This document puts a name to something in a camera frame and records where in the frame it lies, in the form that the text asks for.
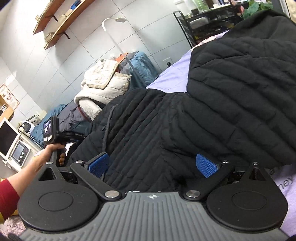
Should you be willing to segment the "left hand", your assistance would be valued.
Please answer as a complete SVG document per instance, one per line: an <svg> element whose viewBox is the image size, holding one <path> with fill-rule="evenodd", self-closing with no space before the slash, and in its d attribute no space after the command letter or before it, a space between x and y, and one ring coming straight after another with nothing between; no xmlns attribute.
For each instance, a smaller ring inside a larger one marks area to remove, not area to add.
<svg viewBox="0 0 296 241"><path fill-rule="evenodd" d="M53 152L62 150L65 153L65 145L62 144L50 144L45 149L39 151L30 161L29 169L37 173L45 164L49 162Z"/></svg>

